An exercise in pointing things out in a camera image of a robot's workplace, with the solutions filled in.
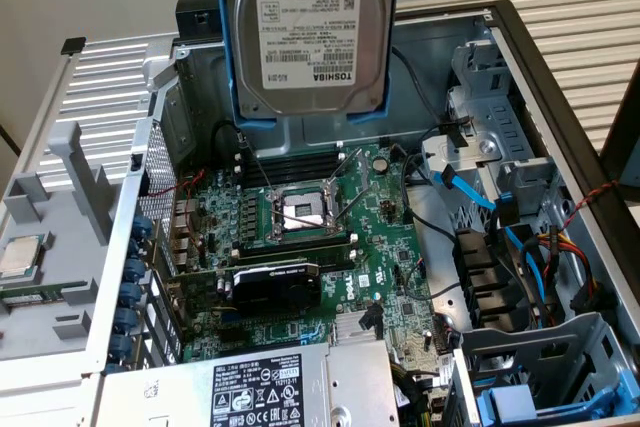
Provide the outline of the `black plastic block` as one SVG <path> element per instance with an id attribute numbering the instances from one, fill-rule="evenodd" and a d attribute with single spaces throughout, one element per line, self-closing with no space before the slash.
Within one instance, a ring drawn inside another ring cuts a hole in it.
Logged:
<path id="1" fill-rule="evenodd" d="M 175 19 L 181 38 L 222 35 L 219 0 L 178 0 Z"/>

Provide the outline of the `green motherboard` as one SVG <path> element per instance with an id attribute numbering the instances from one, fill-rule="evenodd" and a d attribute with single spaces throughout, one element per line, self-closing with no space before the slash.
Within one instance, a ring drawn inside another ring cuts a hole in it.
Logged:
<path id="1" fill-rule="evenodd" d="M 410 185 L 418 181 L 415 163 L 404 161 L 398 150 L 375 144 L 361 146 L 366 156 L 369 190 L 346 214 L 340 215 L 346 232 L 359 241 L 350 246 L 350 271 L 322 274 L 322 297 L 318 306 L 301 313 L 242 316 L 231 312 L 204 311 L 189 314 L 173 301 L 185 335 L 182 358 L 186 362 L 211 360 L 225 355 L 270 348 L 334 344 L 338 314 L 367 310 L 372 303 L 384 309 L 384 334 L 395 371 L 426 380 L 434 386 L 447 381 L 451 362 L 451 331 L 434 310 L 445 296 L 442 287 L 431 287 L 428 268 L 415 226 L 405 209 Z M 389 162 L 385 175 L 372 168 L 376 157 Z M 218 269 L 238 269 L 237 248 L 273 245 L 265 240 L 268 221 L 264 195 L 268 186 L 245 188 L 242 178 L 251 168 L 237 164 L 206 175 L 184 192 L 176 203 L 173 253 L 181 274 Z M 337 177 L 342 209 L 360 191 L 355 162 Z M 423 258 L 426 281 L 418 286 L 415 272 L 410 287 L 425 294 L 424 301 L 409 298 L 402 276 Z"/>

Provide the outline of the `perforated metal drive cage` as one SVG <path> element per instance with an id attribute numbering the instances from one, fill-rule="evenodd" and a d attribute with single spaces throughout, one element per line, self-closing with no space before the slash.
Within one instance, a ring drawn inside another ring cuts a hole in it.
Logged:
<path id="1" fill-rule="evenodd" d="M 558 206 L 565 186 L 522 98 L 523 78 L 490 40 L 433 39 L 417 57 L 426 93 L 446 121 L 469 116 L 462 128 L 467 147 L 455 148 L 438 128 L 420 140 L 421 170 L 429 184 L 409 192 L 420 247 L 429 254 L 452 249 L 458 229 L 485 232 L 489 203 L 503 192 L 518 200 L 521 219 L 512 225 L 544 234 L 562 226 Z"/>

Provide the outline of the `metal socket cover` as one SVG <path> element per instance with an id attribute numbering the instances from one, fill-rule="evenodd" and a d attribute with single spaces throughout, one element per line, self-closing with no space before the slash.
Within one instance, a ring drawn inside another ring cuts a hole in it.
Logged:
<path id="1" fill-rule="evenodd" d="M 346 214 L 349 210 L 351 210 L 356 203 L 364 196 L 364 194 L 369 190 L 370 184 L 368 180 L 369 168 L 366 160 L 366 156 L 363 153 L 363 149 L 361 147 L 349 153 L 343 160 L 340 161 L 338 167 L 334 170 L 334 172 L 330 175 L 328 179 L 324 181 L 325 191 L 332 196 L 333 199 L 336 198 L 336 179 L 340 173 L 346 171 L 351 164 L 355 162 L 355 165 L 358 167 L 358 172 L 360 175 L 360 191 L 356 194 L 356 196 L 349 201 L 346 206 L 340 212 L 341 215 Z"/>

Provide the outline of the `CPU socket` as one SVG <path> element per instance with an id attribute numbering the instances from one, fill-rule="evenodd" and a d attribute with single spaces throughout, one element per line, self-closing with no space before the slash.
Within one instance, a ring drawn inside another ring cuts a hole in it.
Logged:
<path id="1" fill-rule="evenodd" d="M 346 232 L 336 179 L 277 186 L 265 193 L 264 200 L 268 242 L 316 240 Z"/>

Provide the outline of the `thin metal locking lever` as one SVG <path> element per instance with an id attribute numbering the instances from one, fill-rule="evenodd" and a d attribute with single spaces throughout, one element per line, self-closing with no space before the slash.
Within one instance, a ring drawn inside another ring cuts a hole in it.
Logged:
<path id="1" fill-rule="evenodd" d="M 323 211 L 312 211 L 309 205 L 287 206 L 283 211 L 273 211 L 273 217 L 284 232 L 309 229 L 330 229 L 334 223 Z"/>
<path id="2" fill-rule="evenodd" d="M 255 150 L 253 149 L 253 147 L 251 146 L 251 143 L 248 139 L 248 137 L 246 136 L 246 134 L 243 131 L 239 132 L 239 139 L 240 139 L 240 143 L 249 151 L 249 153 L 251 154 L 253 160 L 255 161 L 259 171 L 262 174 L 262 177 L 264 179 L 264 181 L 266 182 L 266 185 L 269 187 L 270 191 L 273 191 L 273 186 L 272 183 L 269 179 L 269 177 L 267 176 L 259 157 L 257 156 Z"/>

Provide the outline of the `open metal PC case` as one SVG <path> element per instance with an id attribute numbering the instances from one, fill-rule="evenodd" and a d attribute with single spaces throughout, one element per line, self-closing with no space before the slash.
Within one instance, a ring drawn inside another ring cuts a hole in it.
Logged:
<path id="1" fill-rule="evenodd" d="M 628 115 L 621 128 L 612 128 L 612 116 L 598 111 L 606 102 L 601 51 L 588 52 L 583 35 L 560 34 L 561 20 L 552 20 L 549 26 L 549 35 L 539 35 L 524 11 L 506 0 L 403 8 L 392 34 L 384 116 L 360 123 L 343 116 L 287 117 L 268 129 L 235 120 L 220 37 L 176 39 L 177 59 L 169 78 L 154 89 L 149 115 L 137 127 L 109 248 L 101 292 L 112 310 L 106 317 L 106 366 L 99 375 L 93 427 L 107 376 L 195 363 L 182 358 L 185 335 L 168 293 L 168 283 L 179 272 L 173 253 L 175 206 L 206 175 L 253 159 L 240 151 L 240 131 L 258 148 L 325 144 L 335 144 L 338 152 L 368 144 L 394 148 L 404 161 L 415 163 L 418 181 L 408 189 L 405 209 L 419 220 L 409 192 L 429 184 L 418 158 L 420 140 L 446 120 L 428 98 L 417 57 L 421 42 L 440 38 L 490 40 L 502 50 L 512 71 L 524 80 L 522 98 L 565 182 L 558 206 L 562 226 L 552 226 L 544 234 L 526 228 L 526 240 L 518 238 L 512 225 L 499 225 L 496 200 L 488 205 L 489 228 L 481 233 L 526 288 L 531 325 L 524 331 L 598 313 L 611 326 L 640 380 L 640 228 L 625 202 L 627 190 L 640 182 L 638 118 Z M 109 339 L 117 334 L 114 314 L 120 307 L 118 293 L 136 215 L 153 221 L 152 235 L 145 239 L 147 255 L 141 259 L 145 276 L 137 283 L 142 289 L 134 309 L 138 325 L 128 335 L 133 340 L 129 361 L 111 363 Z M 446 291 L 433 304 L 451 331 L 446 383 L 434 386 L 395 371 L 386 348 L 399 427 L 445 427 L 453 353 L 463 334 L 477 330 L 456 271 L 455 233 L 447 237 L 453 244 L 448 252 L 429 254 L 420 247 L 429 285 Z"/>

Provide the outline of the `green RAM stick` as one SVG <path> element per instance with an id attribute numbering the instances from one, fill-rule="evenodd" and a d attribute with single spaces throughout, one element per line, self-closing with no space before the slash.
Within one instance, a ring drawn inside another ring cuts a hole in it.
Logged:
<path id="1" fill-rule="evenodd" d="M 0 301 L 10 307 L 61 302 L 63 300 L 63 289 L 86 286 L 86 281 L 80 281 L 51 285 L 32 285 L 11 289 L 0 288 Z"/>

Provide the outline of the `black RAM slot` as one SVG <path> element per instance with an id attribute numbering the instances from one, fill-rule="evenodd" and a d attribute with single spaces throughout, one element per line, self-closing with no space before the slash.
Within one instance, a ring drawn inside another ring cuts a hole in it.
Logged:
<path id="1" fill-rule="evenodd" d="M 353 270 L 356 264 L 352 260 L 340 257 L 324 257 L 319 260 L 319 266 L 322 274 L 329 274 Z"/>
<path id="2" fill-rule="evenodd" d="M 283 242 L 273 245 L 264 245 L 261 247 L 240 246 L 237 248 L 241 257 L 254 257 L 272 254 L 281 254 L 287 252 L 327 249 L 332 247 L 341 247 L 351 245 L 352 242 L 358 242 L 359 237 L 356 233 L 345 232 L 339 236 L 321 236 L 318 238 L 305 237 L 294 239 L 291 242 Z"/>
<path id="3" fill-rule="evenodd" d="M 312 158 L 312 159 L 275 159 L 273 162 L 264 162 L 262 166 L 269 177 L 284 176 L 296 173 L 321 172 L 327 175 L 338 166 L 336 157 Z"/>
<path id="4" fill-rule="evenodd" d="M 285 169 L 280 171 L 266 170 L 265 173 L 272 185 L 280 185 L 328 178 L 335 170 L 335 167 L 329 166 L 328 168 L 302 169 L 300 171 L 294 171 L 292 169 Z M 263 173 L 260 170 L 256 169 L 247 170 L 242 178 L 241 184 L 245 188 L 267 186 L 267 182 L 264 178 Z"/>
<path id="5" fill-rule="evenodd" d="M 259 159 L 275 159 L 277 157 L 307 156 L 312 154 L 324 154 L 338 152 L 335 144 L 325 145 L 280 145 L 270 148 L 258 148 L 253 144 L 240 147 L 241 152 L 246 152 L 249 157 Z"/>
<path id="6" fill-rule="evenodd" d="M 303 242 L 293 242 L 278 245 L 267 245 L 262 247 L 239 247 L 238 258 L 250 259 L 258 257 L 277 256 L 282 254 L 307 252 L 313 250 L 331 249 L 336 247 L 350 246 L 351 243 L 348 239 L 332 238 L 332 239 L 320 239 Z"/>
<path id="7" fill-rule="evenodd" d="M 346 247 L 334 247 L 328 249 L 314 249 L 306 251 L 279 252 L 265 255 L 249 256 L 235 259 L 234 262 L 239 266 L 272 264 L 285 262 L 309 262 L 320 266 L 337 265 L 348 262 L 350 260 L 351 249 Z"/>
<path id="8" fill-rule="evenodd" d="M 260 163 L 262 167 L 267 169 L 284 169 L 284 168 L 317 168 L 328 169 L 329 167 L 337 167 L 340 163 L 338 153 L 332 152 L 317 152 L 307 155 L 295 155 L 295 156 L 280 156 L 265 159 L 251 159 L 248 162 L 248 166 L 257 168 L 257 163 Z"/>

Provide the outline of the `black plug with blue latch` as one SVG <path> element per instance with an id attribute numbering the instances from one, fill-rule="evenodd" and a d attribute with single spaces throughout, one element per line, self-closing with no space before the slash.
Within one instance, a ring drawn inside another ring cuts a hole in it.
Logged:
<path id="1" fill-rule="evenodd" d="M 495 213 L 500 226 L 508 227 L 520 222 L 521 215 L 518 200 L 512 192 L 501 193 L 496 199 L 495 205 Z"/>

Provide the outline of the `black graphics card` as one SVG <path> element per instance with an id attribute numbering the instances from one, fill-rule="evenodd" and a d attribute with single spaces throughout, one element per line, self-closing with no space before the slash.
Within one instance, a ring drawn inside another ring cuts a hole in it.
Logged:
<path id="1" fill-rule="evenodd" d="M 321 268 L 284 261 L 181 274 L 168 283 L 170 297 L 189 314 L 231 312 L 242 316 L 301 313 L 322 297 Z"/>

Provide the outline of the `silver CPU chip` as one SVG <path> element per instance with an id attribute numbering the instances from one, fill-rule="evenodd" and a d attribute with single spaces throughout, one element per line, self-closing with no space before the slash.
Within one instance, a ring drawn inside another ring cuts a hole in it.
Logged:
<path id="1" fill-rule="evenodd" d="M 36 272 L 42 237 L 15 237 L 8 241 L 0 255 L 0 279 L 30 277 Z"/>

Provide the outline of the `grey power supply unit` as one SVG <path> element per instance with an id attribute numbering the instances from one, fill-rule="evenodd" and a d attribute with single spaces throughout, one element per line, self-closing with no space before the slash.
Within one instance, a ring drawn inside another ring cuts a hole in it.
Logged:
<path id="1" fill-rule="evenodd" d="M 107 376 L 96 427 L 399 427 L 381 341 Z"/>

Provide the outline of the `grey plastic parts rack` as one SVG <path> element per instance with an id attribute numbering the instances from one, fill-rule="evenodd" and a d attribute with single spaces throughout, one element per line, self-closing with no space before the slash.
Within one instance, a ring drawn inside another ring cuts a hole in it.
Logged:
<path id="1" fill-rule="evenodd" d="M 86 281 L 62 290 L 63 300 L 10 307 L 0 301 L 0 361 L 85 349 L 98 297 L 119 190 L 102 167 L 92 167 L 78 123 L 55 125 L 49 151 L 62 162 L 68 189 L 48 190 L 35 171 L 15 175 L 2 200 L 0 255 L 15 237 L 40 235 L 34 274 L 0 279 L 0 288 Z"/>

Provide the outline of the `black ribbed plastic bracket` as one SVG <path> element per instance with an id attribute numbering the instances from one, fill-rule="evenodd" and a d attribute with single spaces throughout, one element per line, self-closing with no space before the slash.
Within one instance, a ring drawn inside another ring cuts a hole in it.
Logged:
<path id="1" fill-rule="evenodd" d="M 483 233 L 457 230 L 454 261 L 474 329 L 514 333 L 531 325 L 531 304 L 521 280 L 490 249 Z"/>

